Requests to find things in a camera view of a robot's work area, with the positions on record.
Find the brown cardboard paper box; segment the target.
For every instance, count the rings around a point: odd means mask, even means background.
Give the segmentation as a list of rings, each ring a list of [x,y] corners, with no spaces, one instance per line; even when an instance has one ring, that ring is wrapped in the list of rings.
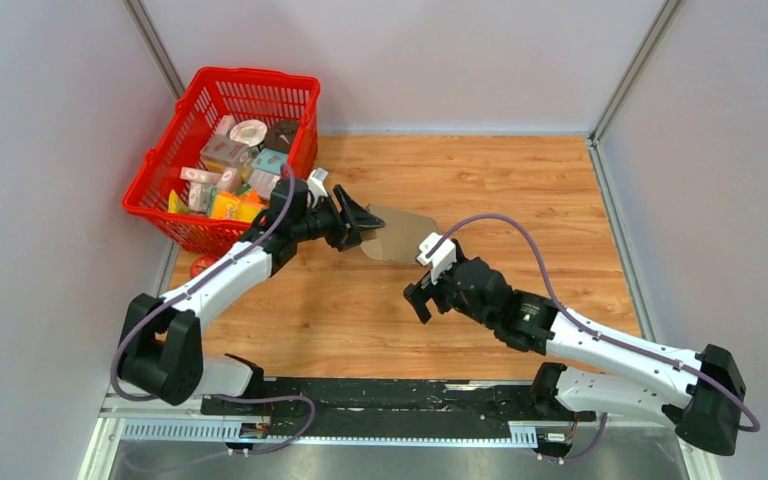
[[[429,216],[377,204],[369,204],[367,211],[385,223],[362,234],[361,251],[372,260],[414,264],[421,242],[438,232],[436,221]]]

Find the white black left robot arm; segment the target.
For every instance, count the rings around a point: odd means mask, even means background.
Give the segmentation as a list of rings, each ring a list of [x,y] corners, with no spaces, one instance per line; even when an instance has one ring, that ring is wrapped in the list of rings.
[[[341,186],[316,193],[293,175],[280,179],[268,206],[213,265],[176,289],[158,297],[140,294],[130,302],[111,365],[112,388],[130,401],[169,405],[226,396],[239,413],[256,413],[264,405],[265,387],[245,361],[205,354],[203,335],[210,324],[277,274],[300,243],[324,239],[345,251],[384,225]]]

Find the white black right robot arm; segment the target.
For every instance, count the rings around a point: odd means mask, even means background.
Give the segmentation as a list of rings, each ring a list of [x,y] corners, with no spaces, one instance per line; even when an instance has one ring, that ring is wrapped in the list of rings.
[[[732,353],[669,347],[607,328],[549,298],[518,290],[480,258],[458,260],[438,277],[426,273],[403,292],[419,320],[456,311],[489,329],[506,346],[575,360],[606,372],[600,378],[543,364],[530,391],[539,416],[598,411],[673,427],[709,453],[732,456],[742,432],[746,384]]]

